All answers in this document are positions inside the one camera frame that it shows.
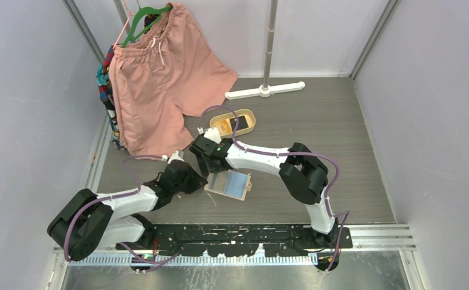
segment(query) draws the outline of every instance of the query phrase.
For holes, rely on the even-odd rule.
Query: white rack foot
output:
[[[226,92],[225,98],[228,100],[236,100],[239,98],[249,98],[249,97],[268,97],[271,94],[278,94],[280,92],[293,92],[299,91],[306,86],[304,82],[298,83],[289,83],[286,85],[279,86],[268,86],[266,89],[263,88],[263,85],[260,85],[257,89],[245,89],[243,91],[236,92]]]

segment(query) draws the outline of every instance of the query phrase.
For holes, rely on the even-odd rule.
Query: table surface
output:
[[[312,152],[333,157],[341,167],[341,175],[329,193],[335,213],[350,210],[349,223],[394,223],[393,214],[383,187],[375,155],[364,124],[363,115],[349,78],[271,79],[271,85],[304,81],[301,91],[226,100],[232,109],[247,108],[254,112],[256,127],[239,141],[263,147],[290,147],[300,142]],[[261,79],[239,79],[234,90],[257,88]],[[209,112],[205,123],[222,110]],[[199,118],[185,117],[185,127],[197,136]],[[135,182],[124,172],[121,162],[129,157],[125,150],[110,144],[99,182],[99,193],[134,188]],[[185,150],[185,160],[199,172],[195,156]],[[329,168],[329,180],[335,169]],[[128,163],[142,181],[154,179],[165,163],[133,160]],[[167,206],[144,215],[155,224],[166,223],[308,223],[303,204],[287,191],[279,177],[250,172],[252,190],[244,201],[200,189],[191,195],[174,196]]]

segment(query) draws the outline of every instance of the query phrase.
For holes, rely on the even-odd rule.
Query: pink shorts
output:
[[[170,155],[193,138],[183,114],[220,105],[237,79],[206,44],[188,9],[172,3],[148,33],[110,64],[121,145],[131,155]]]

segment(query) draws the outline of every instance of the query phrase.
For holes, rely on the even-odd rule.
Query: green hanger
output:
[[[131,41],[137,40],[142,34],[147,32],[147,30],[149,30],[151,28],[151,26],[153,26],[154,23],[156,23],[158,20],[160,20],[161,14],[163,12],[170,11],[170,10],[172,10],[172,6],[167,6],[167,7],[164,7],[162,9],[154,9],[153,7],[140,8],[140,10],[137,12],[137,14],[135,14],[135,17],[133,17],[133,22],[131,23],[131,31],[129,32],[126,40],[124,40],[124,42],[122,43],[122,47],[125,47],[126,44],[128,44],[128,42],[130,40]],[[156,18],[153,22],[151,22],[151,24],[149,24],[146,28],[144,28],[144,30],[142,30],[141,33],[139,33],[137,36],[133,37],[133,34],[135,33],[135,29],[136,29],[137,24],[140,21],[140,19],[142,19],[143,17],[145,17],[146,15],[149,15],[149,14],[158,15],[158,18]]]

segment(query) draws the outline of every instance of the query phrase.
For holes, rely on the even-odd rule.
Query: white wall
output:
[[[431,289],[469,289],[469,1],[401,1],[356,87]]]
[[[75,0],[103,50],[124,23],[114,0]],[[126,0],[137,12],[135,0]],[[164,0],[140,0],[163,7]],[[262,76],[270,0],[183,0],[215,54],[241,76]],[[387,0],[281,0],[273,76],[348,76]]]
[[[104,116],[97,67],[61,1],[0,3],[0,289],[48,278],[46,227],[82,186]]]

